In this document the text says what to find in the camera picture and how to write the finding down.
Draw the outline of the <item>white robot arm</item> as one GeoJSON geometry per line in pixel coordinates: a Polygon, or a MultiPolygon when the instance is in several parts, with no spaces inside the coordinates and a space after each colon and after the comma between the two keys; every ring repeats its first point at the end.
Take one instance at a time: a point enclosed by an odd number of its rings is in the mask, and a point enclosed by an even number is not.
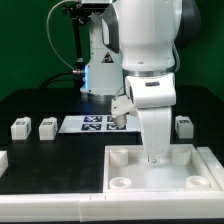
{"type": "Polygon", "coordinates": [[[111,115],[118,127],[128,113],[138,116],[151,164],[170,145],[177,51],[189,45],[200,23],[195,0],[112,0],[102,13],[102,42],[122,55],[124,94],[112,100],[111,115]]]}

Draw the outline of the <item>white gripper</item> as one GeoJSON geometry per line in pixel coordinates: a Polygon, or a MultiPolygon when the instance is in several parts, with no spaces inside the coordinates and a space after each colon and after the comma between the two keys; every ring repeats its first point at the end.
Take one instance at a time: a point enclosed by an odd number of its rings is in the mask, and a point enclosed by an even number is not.
{"type": "Polygon", "coordinates": [[[127,76],[126,93],[137,110],[143,148],[150,166],[170,145],[172,110],[176,104],[174,74],[156,77],[127,76]]]}

